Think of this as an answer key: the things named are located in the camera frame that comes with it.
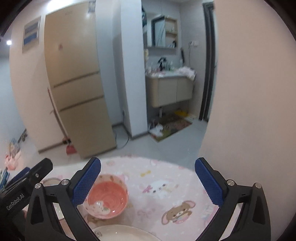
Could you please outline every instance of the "ceramic dish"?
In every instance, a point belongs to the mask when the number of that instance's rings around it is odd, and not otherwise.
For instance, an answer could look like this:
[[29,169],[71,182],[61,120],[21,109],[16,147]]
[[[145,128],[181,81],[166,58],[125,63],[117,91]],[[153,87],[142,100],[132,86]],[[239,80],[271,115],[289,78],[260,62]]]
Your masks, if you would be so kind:
[[151,233],[126,225],[106,225],[93,229],[100,241],[161,241]]
[[[58,185],[60,182],[61,182],[61,180],[58,178],[50,178],[50,179],[46,179],[46,180],[42,181],[42,184],[43,184],[43,186],[47,187],[47,186]],[[58,203],[54,203],[54,209],[57,213],[58,219],[59,220],[64,219],[64,215],[63,215],[62,210],[61,210]]]
[[128,203],[128,189],[115,175],[99,175],[83,205],[87,212],[99,219],[120,215]]

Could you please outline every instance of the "black faucet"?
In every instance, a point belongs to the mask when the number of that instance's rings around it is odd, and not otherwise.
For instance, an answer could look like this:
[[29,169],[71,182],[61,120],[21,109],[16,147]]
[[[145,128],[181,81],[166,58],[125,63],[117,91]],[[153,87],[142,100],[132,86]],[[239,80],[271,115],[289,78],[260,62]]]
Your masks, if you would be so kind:
[[160,71],[163,71],[165,69],[165,66],[163,65],[163,63],[166,62],[166,61],[167,61],[166,57],[161,57],[160,60],[158,61]]

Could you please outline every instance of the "broom handle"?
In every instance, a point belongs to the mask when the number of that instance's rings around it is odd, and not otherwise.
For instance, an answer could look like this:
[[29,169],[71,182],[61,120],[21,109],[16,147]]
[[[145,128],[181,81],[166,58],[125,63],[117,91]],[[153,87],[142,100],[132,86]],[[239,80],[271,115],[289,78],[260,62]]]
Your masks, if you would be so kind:
[[64,130],[64,127],[63,127],[61,121],[59,120],[59,117],[58,117],[57,112],[56,112],[56,110],[55,110],[54,103],[53,103],[53,100],[52,100],[52,96],[50,95],[50,91],[49,91],[48,88],[47,88],[47,92],[48,92],[48,95],[49,95],[50,101],[51,101],[51,103],[52,103],[52,107],[53,107],[53,109],[54,109],[54,110],[53,110],[53,112],[54,112],[54,116],[55,116],[55,118],[56,118],[56,120],[57,120],[57,122],[58,122],[58,124],[59,124],[59,127],[60,127],[60,129],[61,129],[61,131],[62,131],[64,137],[66,138],[67,143],[70,144],[70,143],[68,142],[68,137],[67,137],[66,131]]

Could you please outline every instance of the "pink bow print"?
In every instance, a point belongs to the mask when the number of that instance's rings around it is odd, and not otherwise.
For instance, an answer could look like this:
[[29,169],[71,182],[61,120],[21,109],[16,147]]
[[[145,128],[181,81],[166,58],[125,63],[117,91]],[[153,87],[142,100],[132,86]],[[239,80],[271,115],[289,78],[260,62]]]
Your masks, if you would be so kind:
[[146,193],[146,192],[149,193],[151,189],[153,189],[153,188],[152,188],[152,186],[149,185],[149,186],[143,191],[143,193]]

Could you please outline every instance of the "bathroom vanity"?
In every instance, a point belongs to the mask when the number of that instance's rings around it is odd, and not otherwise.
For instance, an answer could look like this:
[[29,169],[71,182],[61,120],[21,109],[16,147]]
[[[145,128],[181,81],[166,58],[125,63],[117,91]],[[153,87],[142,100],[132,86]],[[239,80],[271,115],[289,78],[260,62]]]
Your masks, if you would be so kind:
[[193,81],[171,71],[147,74],[146,91],[148,103],[158,108],[191,99]]

